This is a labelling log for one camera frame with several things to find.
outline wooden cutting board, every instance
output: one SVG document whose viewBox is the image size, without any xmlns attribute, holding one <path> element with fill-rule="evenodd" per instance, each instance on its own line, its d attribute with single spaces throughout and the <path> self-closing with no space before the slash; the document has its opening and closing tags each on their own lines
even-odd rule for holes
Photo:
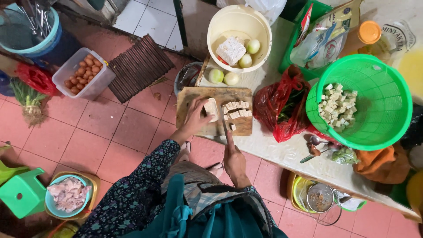
<svg viewBox="0 0 423 238">
<path fill-rule="evenodd" d="M 228 102 L 246 101 L 250 107 L 248 110 L 253 110 L 253 93 L 251 89 L 246 88 L 213 88 L 213 87 L 184 87 L 178 93 L 178 106 L 176 108 L 176 128 L 180 128 L 187 116 L 188 103 L 199 95 L 216 100 L 219 107 Z M 226 122 L 228 130 L 231 129 L 230 124 L 235 124 L 236 130 L 232 133 L 234 136 L 249 136 L 253 132 L 253 117 L 243 116 L 236 119 L 229 119 Z M 204 126 L 196 136 L 224 136 L 222 120 L 210 122 Z"/>
</svg>

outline orange bottle cap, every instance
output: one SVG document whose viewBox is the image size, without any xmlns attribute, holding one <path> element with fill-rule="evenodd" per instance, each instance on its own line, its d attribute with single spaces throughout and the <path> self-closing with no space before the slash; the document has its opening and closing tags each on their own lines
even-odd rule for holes
<svg viewBox="0 0 423 238">
<path fill-rule="evenodd" d="M 365 21 L 360 25 L 358 38 L 366 44 L 374 44 L 380 39 L 382 30 L 374 21 Z"/>
</svg>

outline clear plastic container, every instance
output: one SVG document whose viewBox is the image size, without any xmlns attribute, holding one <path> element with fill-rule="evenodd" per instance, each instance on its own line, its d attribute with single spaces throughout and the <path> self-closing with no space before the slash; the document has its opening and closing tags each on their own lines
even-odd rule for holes
<svg viewBox="0 0 423 238">
<path fill-rule="evenodd" d="M 70 89 L 65 87 L 64 82 L 69 79 L 70 76 L 75 74 L 75 71 L 80 67 L 79 62 L 83 61 L 88 54 L 92 54 L 96 59 L 102 62 L 103 68 L 81 92 L 75 95 Z M 94 100 L 106 89 L 107 86 L 109 86 L 115 77 L 115 73 L 107 67 L 101 56 L 93 50 L 81 48 L 53 75 L 53 83 L 59 91 L 70 98 L 85 98 L 88 100 Z"/>
</svg>

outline cream plastic bowl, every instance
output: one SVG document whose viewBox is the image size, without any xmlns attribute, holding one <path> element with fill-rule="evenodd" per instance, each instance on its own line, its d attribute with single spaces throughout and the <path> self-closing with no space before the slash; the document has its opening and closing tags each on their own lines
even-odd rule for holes
<svg viewBox="0 0 423 238">
<path fill-rule="evenodd" d="M 238 64 L 229 66 L 217 59 L 217 47 L 231 36 L 243 39 L 244 46 L 252 39 L 260 42 L 260 50 L 251 55 L 251 67 L 242 69 Z M 234 73 L 251 72 L 267 60 L 272 48 L 272 31 L 260 12 L 244 5 L 231 5 L 220 9 L 211 19 L 207 31 L 207 47 L 214 61 L 225 70 Z"/>
</svg>

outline person's right hand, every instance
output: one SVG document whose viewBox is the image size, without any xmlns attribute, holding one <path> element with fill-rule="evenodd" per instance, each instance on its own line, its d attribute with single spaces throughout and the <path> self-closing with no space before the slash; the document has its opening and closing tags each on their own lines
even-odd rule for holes
<svg viewBox="0 0 423 238">
<path fill-rule="evenodd" d="M 231 178 L 233 185 L 236 188 L 245 188 L 251 186 L 245 170 L 247 161 L 245 156 L 234 144 L 232 133 L 228 130 L 228 144 L 225 145 L 225 155 L 223 156 L 223 163 L 226 173 Z"/>
</svg>

